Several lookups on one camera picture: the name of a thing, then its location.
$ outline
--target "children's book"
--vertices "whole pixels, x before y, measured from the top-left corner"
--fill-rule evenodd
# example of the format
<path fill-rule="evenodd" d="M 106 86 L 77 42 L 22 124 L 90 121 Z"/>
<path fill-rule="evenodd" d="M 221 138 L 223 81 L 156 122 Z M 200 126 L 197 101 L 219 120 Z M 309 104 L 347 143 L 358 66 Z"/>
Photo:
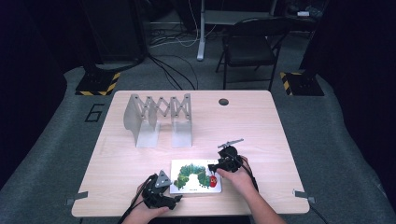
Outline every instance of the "children's book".
<path fill-rule="evenodd" d="M 170 193 L 219 193 L 221 177 L 209 171 L 217 160 L 172 160 Z"/>

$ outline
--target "gray floor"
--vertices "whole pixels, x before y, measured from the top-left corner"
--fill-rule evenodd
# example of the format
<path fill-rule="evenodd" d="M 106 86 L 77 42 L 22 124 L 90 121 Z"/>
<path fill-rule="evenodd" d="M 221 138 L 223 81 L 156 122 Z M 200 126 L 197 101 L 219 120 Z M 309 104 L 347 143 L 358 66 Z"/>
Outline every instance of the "gray floor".
<path fill-rule="evenodd" d="M 350 138 L 332 88 L 320 77 L 325 96 L 288 96 L 279 72 L 298 71 L 308 39 L 290 35 L 279 59 L 272 94 L 305 191 L 317 199 L 313 206 L 330 223 L 396 223 L 396 216 L 381 190 L 375 172 Z M 196 61 L 198 42 L 191 47 L 167 44 L 150 53 L 195 77 L 199 90 L 220 90 L 222 75 L 215 68 L 221 54 L 220 38 L 206 41 L 205 60 Z M 236 69 L 248 76 L 251 70 Z M 78 192 L 113 94 L 76 96 L 83 76 L 76 68 L 65 74 L 68 89 L 47 129 L 0 192 L 0 223 L 79 223 L 65 199 Z M 185 90 L 191 86 L 175 79 Z M 266 83 L 230 85 L 233 89 L 266 89 Z M 163 71 L 150 59 L 121 73 L 115 91 L 173 90 Z M 98 122 L 84 122 L 94 104 L 103 113 Z M 289 223 L 324 223 L 312 210 L 303 215 L 282 215 Z M 83 223 L 116 223 L 117 217 L 84 218 Z"/>

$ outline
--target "person's arm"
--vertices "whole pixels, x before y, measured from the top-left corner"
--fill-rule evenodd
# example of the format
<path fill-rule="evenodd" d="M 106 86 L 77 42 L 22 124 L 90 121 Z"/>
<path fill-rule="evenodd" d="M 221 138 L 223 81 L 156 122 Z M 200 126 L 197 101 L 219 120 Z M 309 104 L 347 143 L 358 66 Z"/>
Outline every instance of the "person's arm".
<path fill-rule="evenodd" d="M 255 223 L 286 223 L 254 188 L 251 178 L 245 169 L 240 168 L 235 173 L 222 169 L 218 169 L 216 172 L 222 177 L 229 179 L 235 189 L 244 197 Z"/>
<path fill-rule="evenodd" d="M 140 194 L 136 204 L 143 201 L 143 197 Z M 144 203 L 139 204 L 136 208 L 131 211 L 128 217 L 122 222 L 122 224 L 147 224 L 153 218 L 162 215 L 163 213 L 169 211 L 168 207 L 161 207 L 161 208 L 148 208 Z"/>

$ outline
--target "human hand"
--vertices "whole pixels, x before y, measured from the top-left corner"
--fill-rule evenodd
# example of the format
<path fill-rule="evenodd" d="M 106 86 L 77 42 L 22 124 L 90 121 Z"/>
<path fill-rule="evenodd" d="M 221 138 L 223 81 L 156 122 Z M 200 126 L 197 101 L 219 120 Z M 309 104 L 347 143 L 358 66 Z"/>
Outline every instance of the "human hand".
<path fill-rule="evenodd" d="M 250 169 L 250 167 L 248 166 L 248 158 L 241 156 L 243 159 L 243 164 L 245 167 L 247 167 L 248 169 Z M 236 172 L 231 173 L 231 172 L 227 172 L 223 169 L 218 168 L 216 170 L 216 172 L 221 175 L 222 177 L 228 179 L 231 181 L 231 183 L 233 184 L 233 186 L 235 187 L 235 189 L 242 195 L 245 195 L 245 193 L 251 191 L 251 190 L 255 190 L 253 182 L 251 181 L 251 177 L 248 174 L 248 172 L 240 167 Z"/>
<path fill-rule="evenodd" d="M 137 188 L 137 192 L 143 187 L 140 185 Z M 161 207 L 161 208 L 148 208 L 143 202 L 142 194 L 136 200 L 136 204 L 139 204 L 134 210 L 132 210 L 131 214 L 125 218 L 122 222 L 123 224 L 147 224 L 153 218 L 162 215 L 163 213 L 169 211 L 169 207 Z"/>

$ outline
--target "wooden table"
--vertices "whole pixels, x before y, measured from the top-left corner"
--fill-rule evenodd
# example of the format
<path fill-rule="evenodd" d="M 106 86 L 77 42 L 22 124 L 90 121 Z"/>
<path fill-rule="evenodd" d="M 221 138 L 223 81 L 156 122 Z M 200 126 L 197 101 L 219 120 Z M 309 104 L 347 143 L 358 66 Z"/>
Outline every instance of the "wooden table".
<path fill-rule="evenodd" d="M 123 114 L 132 93 L 154 101 L 191 94 L 192 147 L 172 148 L 171 118 L 160 118 L 158 146 L 136 148 Z M 220 105 L 219 99 L 229 100 Z M 309 210 L 306 199 L 293 190 L 304 191 L 290 147 L 269 91 L 117 91 L 99 134 L 79 192 L 88 197 L 76 200 L 75 217 L 120 217 L 131 203 L 137 187 L 150 175 L 164 170 L 170 175 L 171 160 L 219 158 L 219 145 L 244 138 L 234 146 L 246 156 L 262 197 L 279 214 L 302 214 Z M 184 194 L 165 217 L 249 215 L 243 198 L 226 179 L 222 192 Z"/>

